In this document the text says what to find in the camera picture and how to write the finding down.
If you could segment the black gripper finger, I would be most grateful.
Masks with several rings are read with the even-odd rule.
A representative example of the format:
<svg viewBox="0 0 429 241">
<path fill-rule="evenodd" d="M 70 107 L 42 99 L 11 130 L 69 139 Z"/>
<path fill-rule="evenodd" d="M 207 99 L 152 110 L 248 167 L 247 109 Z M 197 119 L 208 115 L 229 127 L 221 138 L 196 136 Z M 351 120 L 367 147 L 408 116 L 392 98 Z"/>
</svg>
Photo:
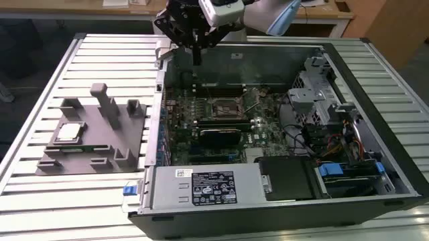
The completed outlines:
<svg viewBox="0 0 429 241">
<path fill-rule="evenodd" d="M 224 38 L 224 36 L 235 30 L 235 24 L 225 24 L 216 27 L 212 31 L 208 28 L 196 31 L 196 65 L 201 64 L 201 51 L 212 48 Z"/>
<path fill-rule="evenodd" d="M 193 31 L 185 33 L 177 28 L 177 24 L 167 11 L 161 11 L 153 20 L 154 26 L 160 29 L 164 35 L 179 47 L 184 47 L 189 50 L 192 56 L 192 65 L 196 65 L 196 40 Z"/>
</svg>

